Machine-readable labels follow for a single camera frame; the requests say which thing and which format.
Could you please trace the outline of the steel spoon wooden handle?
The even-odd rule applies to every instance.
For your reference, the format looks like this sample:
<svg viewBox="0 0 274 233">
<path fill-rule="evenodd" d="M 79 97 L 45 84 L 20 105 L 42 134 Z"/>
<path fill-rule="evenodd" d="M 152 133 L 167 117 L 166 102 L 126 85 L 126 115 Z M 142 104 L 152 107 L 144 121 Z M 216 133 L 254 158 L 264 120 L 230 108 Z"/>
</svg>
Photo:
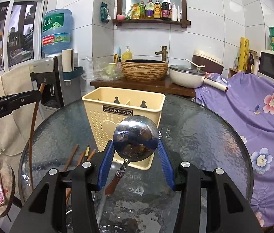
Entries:
<svg viewBox="0 0 274 233">
<path fill-rule="evenodd" d="M 113 134 L 113 147 L 124 159 L 112 181 L 105 189 L 105 195 L 112 195 L 125 175 L 129 163 L 140 162 L 150 157 L 158 147 L 159 131 L 157 125 L 141 115 L 129 116 L 122 120 Z"/>
</svg>

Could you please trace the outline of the beige hanging cloth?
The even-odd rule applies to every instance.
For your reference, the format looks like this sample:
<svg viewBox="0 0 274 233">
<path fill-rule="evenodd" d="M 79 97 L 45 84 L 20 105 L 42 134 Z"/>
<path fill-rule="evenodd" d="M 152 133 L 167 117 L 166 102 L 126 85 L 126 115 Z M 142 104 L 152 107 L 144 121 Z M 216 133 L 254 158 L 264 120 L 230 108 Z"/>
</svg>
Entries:
<svg viewBox="0 0 274 233">
<path fill-rule="evenodd" d="M 33 90 L 32 65 L 13 68 L 0 76 L 0 97 Z M 31 103 L 0 119 L 0 165 L 9 164 L 15 173 L 29 140 L 35 104 Z"/>
</svg>

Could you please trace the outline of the round glass table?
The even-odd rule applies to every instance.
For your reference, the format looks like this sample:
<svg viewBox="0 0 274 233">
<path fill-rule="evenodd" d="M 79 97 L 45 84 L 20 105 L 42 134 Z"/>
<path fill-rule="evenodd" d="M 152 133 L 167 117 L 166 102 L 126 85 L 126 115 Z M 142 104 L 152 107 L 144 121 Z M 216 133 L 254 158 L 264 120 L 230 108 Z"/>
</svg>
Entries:
<svg viewBox="0 0 274 233">
<path fill-rule="evenodd" d="M 214 112 L 190 100 L 167 95 L 159 125 L 165 147 L 203 170 L 222 168 L 246 200 L 251 201 L 253 173 L 246 146 L 233 128 Z M 21 201 L 26 201 L 52 168 L 63 169 L 79 144 L 70 167 L 89 145 L 96 148 L 84 104 L 75 101 L 48 117 L 36 129 L 33 151 L 23 152 L 18 170 Z M 97 212 L 102 193 L 94 199 Z M 158 156 L 149 170 L 129 167 L 115 193 L 106 198 L 101 232 L 172 232 L 180 193 L 167 185 Z"/>
</svg>

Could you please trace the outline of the cream perforated utensil holder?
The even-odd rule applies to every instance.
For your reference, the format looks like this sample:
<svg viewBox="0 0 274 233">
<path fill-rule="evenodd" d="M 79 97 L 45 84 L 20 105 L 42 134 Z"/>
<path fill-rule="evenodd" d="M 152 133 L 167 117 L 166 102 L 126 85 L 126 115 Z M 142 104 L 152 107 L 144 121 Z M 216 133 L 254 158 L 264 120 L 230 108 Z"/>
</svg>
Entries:
<svg viewBox="0 0 274 233">
<path fill-rule="evenodd" d="M 103 151 L 117 125 L 141 115 L 160 124 L 165 95 L 140 90 L 99 87 L 82 97 L 97 148 Z"/>
</svg>

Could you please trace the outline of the water dispenser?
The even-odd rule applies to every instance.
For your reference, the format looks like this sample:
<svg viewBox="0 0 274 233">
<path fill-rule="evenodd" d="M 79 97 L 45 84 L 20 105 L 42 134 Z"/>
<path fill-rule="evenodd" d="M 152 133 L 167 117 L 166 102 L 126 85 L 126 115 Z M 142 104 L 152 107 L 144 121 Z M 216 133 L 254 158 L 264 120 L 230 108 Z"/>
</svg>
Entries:
<svg viewBox="0 0 274 233">
<path fill-rule="evenodd" d="M 63 79 L 62 56 L 51 55 L 35 61 L 30 66 L 31 79 L 37 87 L 45 84 L 39 110 L 46 119 L 60 108 L 81 98 L 80 78 Z"/>
</svg>

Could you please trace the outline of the woven basin sink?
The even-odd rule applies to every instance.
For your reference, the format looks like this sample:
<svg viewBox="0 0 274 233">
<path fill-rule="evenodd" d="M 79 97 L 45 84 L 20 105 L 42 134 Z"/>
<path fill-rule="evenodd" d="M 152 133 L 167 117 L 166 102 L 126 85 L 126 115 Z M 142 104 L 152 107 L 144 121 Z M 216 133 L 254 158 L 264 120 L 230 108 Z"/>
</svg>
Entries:
<svg viewBox="0 0 274 233">
<path fill-rule="evenodd" d="M 169 68 L 166 61 L 128 59 L 121 62 L 124 77 L 131 81 L 155 81 L 165 77 Z"/>
</svg>

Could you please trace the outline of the paper cup stack holder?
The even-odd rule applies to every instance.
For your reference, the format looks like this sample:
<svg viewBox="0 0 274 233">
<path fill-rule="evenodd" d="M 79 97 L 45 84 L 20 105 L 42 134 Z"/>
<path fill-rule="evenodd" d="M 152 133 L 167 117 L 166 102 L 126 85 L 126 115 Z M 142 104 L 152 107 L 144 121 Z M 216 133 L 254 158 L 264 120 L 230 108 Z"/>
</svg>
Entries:
<svg viewBox="0 0 274 233">
<path fill-rule="evenodd" d="M 74 66 L 73 49 L 62 50 L 62 74 L 65 85 L 70 86 L 72 80 L 81 77 L 83 67 Z"/>
</svg>

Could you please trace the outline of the blue water jug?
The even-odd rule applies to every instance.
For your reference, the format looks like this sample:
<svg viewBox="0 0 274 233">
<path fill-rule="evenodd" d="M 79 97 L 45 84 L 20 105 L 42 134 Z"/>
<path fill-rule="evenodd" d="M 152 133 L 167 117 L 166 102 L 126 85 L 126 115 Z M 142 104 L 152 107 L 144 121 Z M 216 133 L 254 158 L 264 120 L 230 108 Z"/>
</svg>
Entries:
<svg viewBox="0 0 274 233">
<path fill-rule="evenodd" d="M 68 9 L 55 9 L 44 14 L 42 52 L 50 56 L 72 48 L 72 26 L 72 12 Z"/>
</svg>

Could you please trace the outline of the brown white rice cooker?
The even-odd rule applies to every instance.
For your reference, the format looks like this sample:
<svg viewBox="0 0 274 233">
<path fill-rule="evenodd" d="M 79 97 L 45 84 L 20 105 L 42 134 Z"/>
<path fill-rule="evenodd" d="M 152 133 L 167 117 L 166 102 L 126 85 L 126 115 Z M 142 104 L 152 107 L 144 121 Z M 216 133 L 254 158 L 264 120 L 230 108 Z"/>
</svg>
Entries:
<svg viewBox="0 0 274 233">
<path fill-rule="evenodd" d="M 194 50 L 192 61 L 198 66 L 203 66 L 201 70 L 204 72 L 217 74 L 222 74 L 223 72 L 222 59 L 203 50 Z"/>
</svg>

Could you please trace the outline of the white squeeze bottle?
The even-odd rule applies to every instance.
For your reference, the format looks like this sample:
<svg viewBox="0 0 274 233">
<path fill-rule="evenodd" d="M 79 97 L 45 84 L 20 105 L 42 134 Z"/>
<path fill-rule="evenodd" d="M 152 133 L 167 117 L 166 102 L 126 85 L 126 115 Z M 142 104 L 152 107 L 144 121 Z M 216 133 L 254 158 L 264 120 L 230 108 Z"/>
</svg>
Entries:
<svg viewBox="0 0 274 233">
<path fill-rule="evenodd" d="M 177 13 L 178 13 L 178 10 L 177 10 L 175 4 L 173 4 L 173 6 L 172 6 L 172 21 L 175 21 L 175 22 L 178 21 Z"/>
</svg>

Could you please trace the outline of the dark soy sauce bottle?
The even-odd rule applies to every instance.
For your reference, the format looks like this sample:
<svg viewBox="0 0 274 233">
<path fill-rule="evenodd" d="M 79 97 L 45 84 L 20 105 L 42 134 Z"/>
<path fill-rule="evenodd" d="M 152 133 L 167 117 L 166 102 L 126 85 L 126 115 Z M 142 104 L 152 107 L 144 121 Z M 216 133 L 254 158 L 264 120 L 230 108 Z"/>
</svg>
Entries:
<svg viewBox="0 0 274 233">
<path fill-rule="evenodd" d="M 171 21 L 172 9 L 169 0 L 163 0 L 161 4 L 161 19 Z"/>
</svg>

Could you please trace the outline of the yellow label oil bottle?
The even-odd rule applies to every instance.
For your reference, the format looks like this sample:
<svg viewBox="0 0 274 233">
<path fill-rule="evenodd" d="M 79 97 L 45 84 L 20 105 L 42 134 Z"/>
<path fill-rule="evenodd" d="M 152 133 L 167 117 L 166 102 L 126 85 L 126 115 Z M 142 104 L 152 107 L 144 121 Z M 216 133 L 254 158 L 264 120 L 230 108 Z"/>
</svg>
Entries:
<svg viewBox="0 0 274 233">
<path fill-rule="evenodd" d="M 155 19 L 161 18 L 161 3 L 160 0 L 156 0 L 154 4 L 154 16 Z"/>
</svg>

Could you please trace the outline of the purple label bottle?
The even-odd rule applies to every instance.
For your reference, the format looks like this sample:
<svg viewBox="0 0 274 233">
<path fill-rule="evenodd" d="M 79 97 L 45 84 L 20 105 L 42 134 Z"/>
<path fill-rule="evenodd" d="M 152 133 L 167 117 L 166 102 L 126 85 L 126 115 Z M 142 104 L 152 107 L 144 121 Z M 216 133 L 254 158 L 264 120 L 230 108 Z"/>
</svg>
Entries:
<svg viewBox="0 0 274 233">
<path fill-rule="evenodd" d="M 145 18 L 154 19 L 154 3 L 152 0 L 148 0 L 145 7 Z"/>
</svg>

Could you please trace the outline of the green bottle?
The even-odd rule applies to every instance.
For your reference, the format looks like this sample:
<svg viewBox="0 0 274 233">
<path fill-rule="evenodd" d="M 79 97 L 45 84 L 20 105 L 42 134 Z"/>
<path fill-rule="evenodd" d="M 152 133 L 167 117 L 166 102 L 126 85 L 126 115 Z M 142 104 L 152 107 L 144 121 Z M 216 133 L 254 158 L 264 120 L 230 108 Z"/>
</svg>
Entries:
<svg viewBox="0 0 274 233">
<path fill-rule="evenodd" d="M 139 19 L 145 19 L 145 3 L 140 1 L 140 17 Z"/>
</svg>

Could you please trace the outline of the window with metal frame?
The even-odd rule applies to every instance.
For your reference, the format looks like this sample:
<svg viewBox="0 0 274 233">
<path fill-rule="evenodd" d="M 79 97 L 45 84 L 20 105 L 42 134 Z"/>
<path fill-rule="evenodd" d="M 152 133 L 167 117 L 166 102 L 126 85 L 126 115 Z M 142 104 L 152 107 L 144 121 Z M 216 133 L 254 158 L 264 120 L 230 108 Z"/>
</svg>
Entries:
<svg viewBox="0 0 274 233">
<path fill-rule="evenodd" d="M 0 75 L 43 57 L 42 19 L 47 0 L 0 0 Z"/>
</svg>

